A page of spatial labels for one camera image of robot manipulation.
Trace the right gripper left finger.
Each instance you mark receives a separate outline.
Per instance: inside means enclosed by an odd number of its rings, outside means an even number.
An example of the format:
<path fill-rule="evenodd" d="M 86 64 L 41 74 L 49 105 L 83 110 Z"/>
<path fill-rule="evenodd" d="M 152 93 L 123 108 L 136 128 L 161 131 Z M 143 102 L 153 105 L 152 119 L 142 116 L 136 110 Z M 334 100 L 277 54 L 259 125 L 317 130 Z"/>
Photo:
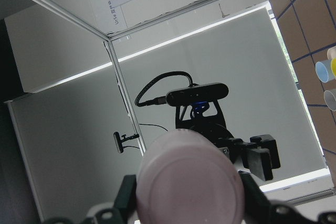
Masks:
<path fill-rule="evenodd" d="M 128 223 L 128 219 L 135 211 L 136 184 L 135 175 L 124 176 L 114 202 L 91 207 L 80 223 Z"/>

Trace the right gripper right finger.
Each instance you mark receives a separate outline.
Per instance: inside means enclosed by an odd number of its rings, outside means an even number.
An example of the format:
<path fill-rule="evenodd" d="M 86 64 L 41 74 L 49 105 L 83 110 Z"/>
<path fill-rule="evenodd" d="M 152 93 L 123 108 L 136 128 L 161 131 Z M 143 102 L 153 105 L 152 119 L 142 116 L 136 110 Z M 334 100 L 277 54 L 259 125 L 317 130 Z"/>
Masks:
<path fill-rule="evenodd" d="M 269 200 L 260 190 L 248 172 L 238 172 L 245 191 L 244 223 L 335 223 L 335 211 L 322 212 L 318 220 L 313 221 L 295 208 L 297 205 L 320 200 L 335 195 L 335 189 L 290 199 L 287 201 Z"/>

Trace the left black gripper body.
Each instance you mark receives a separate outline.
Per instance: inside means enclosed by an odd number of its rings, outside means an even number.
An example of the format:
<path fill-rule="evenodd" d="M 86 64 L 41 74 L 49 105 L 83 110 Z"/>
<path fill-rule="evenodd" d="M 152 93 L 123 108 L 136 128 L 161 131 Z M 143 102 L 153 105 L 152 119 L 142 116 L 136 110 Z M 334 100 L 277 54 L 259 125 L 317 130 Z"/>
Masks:
<path fill-rule="evenodd" d="M 204 116 L 203 113 L 209 109 L 209 102 L 193 103 L 190 111 L 190 119 L 184 120 L 187 107 L 176 107 L 175 127 L 177 129 L 188 129 L 200 133 L 213 143 L 217 148 L 227 148 L 227 157 L 231 161 L 236 160 L 236 151 L 233 147 L 232 133 L 226 128 L 224 115 L 218 102 L 213 103 L 217 113 L 211 116 Z"/>

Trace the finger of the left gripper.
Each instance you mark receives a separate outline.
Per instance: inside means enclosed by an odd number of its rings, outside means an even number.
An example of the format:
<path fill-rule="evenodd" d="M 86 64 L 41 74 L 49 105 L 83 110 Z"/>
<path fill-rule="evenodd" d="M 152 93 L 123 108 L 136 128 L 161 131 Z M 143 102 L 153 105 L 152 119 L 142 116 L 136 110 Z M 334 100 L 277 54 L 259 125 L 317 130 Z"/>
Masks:
<path fill-rule="evenodd" d="M 273 169 L 280 168 L 277 142 L 270 134 L 252 136 L 241 143 L 243 166 L 263 181 L 273 180 Z"/>

